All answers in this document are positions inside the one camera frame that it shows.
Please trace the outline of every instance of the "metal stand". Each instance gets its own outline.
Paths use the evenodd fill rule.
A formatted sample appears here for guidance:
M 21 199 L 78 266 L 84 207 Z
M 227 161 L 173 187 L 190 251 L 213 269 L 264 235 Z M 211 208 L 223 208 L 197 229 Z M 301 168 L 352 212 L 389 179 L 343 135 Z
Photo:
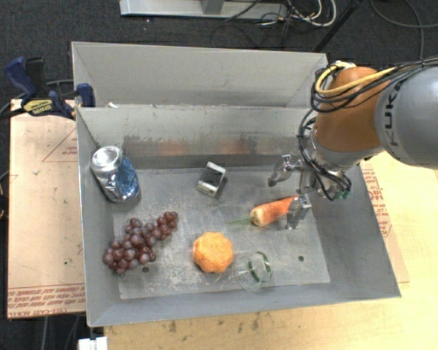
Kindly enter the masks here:
M 247 9 L 253 2 L 226 0 L 120 0 L 122 16 L 170 16 L 229 18 Z M 283 14 L 281 4 L 259 3 L 241 19 L 260 19 L 269 13 Z

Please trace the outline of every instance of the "small metal object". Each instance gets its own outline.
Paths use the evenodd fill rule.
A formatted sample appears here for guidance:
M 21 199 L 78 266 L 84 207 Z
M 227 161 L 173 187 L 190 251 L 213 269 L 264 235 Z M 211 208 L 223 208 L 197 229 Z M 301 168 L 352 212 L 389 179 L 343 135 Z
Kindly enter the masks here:
M 281 159 L 274 165 L 272 175 L 268 178 L 268 186 L 274 187 L 278 182 L 283 182 L 291 177 L 297 166 L 291 163 L 291 155 L 281 155 Z
M 299 225 L 299 221 L 304 219 L 307 212 L 312 208 L 312 204 L 308 201 L 307 196 L 298 195 L 289 205 L 287 213 L 287 225 L 289 230 L 294 230 Z
M 112 202 L 127 202 L 138 196 L 137 172 L 120 148 L 108 146 L 98 149 L 91 159 L 91 170 Z
M 220 167 L 213 162 L 208 162 L 206 168 L 203 170 L 200 180 L 198 181 L 196 189 L 208 196 L 216 196 L 225 173 L 225 168 Z

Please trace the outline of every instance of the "bunch of grapes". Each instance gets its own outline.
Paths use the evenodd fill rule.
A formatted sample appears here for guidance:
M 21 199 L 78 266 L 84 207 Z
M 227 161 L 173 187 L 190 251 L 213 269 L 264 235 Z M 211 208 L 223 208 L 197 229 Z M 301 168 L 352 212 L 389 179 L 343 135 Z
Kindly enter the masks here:
M 143 222 L 137 218 L 130 219 L 125 227 L 122 241 L 114 240 L 105 250 L 102 260 L 110 269 L 119 275 L 127 270 L 133 270 L 139 265 L 154 262 L 154 245 L 165 240 L 177 228 L 178 214 L 167 211 L 155 222 Z

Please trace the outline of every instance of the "gray carpet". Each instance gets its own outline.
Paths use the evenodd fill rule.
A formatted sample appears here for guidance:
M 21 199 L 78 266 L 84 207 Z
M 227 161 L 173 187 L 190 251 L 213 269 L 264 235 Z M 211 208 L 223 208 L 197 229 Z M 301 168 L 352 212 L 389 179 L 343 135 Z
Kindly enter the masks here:
M 18 56 L 45 60 L 47 80 L 72 77 L 70 43 L 122 42 L 187 47 L 253 48 L 313 51 L 328 29 L 296 23 L 259 26 L 234 20 L 121 17 L 120 0 L 0 0 L 0 108 L 19 90 L 4 76 L 4 67 Z M 340 12 L 353 0 L 336 0 Z M 381 13 L 407 25 L 438 23 L 438 0 L 373 0 Z M 323 51 L 330 61 L 349 60 L 373 67 L 438 54 L 438 26 L 408 28 L 381 18 L 365 0 L 334 35 Z M 0 174 L 8 170 L 9 121 L 0 122 Z M 4 180 L 7 194 L 7 180 Z M 45 333 L 46 349 L 75 349 L 73 340 L 88 335 L 84 318 L 54 316 L 7 321 L 4 315 L 7 276 L 7 221 L 0 223 L 0 346 L 5 349 L 40 349 Z M 77 330 L 71 332 L 74 323 Z

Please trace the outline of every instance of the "metal tray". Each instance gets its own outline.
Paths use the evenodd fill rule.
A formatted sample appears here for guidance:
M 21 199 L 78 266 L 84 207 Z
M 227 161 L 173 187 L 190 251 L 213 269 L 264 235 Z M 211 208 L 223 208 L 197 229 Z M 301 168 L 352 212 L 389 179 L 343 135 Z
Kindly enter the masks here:
M 245 221 L 258 203 L 293 195 L 298 175 L 266 185 L 281 154 L 296 152 L 296 127 L 306 109 L 257 106 L 130 105 L 79 109 L 80 199 L 90 326 L 237 314 L 399 296 L 383 238 L 359 168 L 349 170 L 353 195 L 330 203 L 311 195 L 312 212 L 296 230 L 280 220 L 258 228 Z M 110 203 L 90 169 L 98 145 L 117 145 L 139 174 L 142 195 Z M 196 189 L 207 161 L 227 169 L 215 198 Z M 166 210 L 180 215 L 174 234 L 156 245 L 158 259 L 124 277 L 101 257 L 131 217 Z M 273 279 L 257 293 L 231 270 L 213 276 L 191 260 L 194 239 L 221 231 L 235 252 L 262 249 Z

